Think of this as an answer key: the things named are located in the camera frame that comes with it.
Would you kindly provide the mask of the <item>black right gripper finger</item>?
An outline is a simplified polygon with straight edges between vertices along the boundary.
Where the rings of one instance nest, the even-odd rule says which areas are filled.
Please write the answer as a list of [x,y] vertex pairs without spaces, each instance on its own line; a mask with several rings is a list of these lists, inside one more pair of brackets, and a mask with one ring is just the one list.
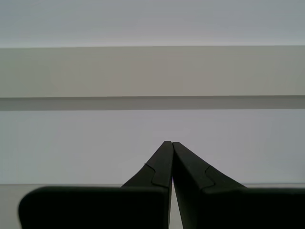
[[165,141],[120,187],[48,186],[19,203],[24,229],[167,229],[173,145]]
[[185,229],[303,229],[303,188],[248,188],[173,143],[173,183]]

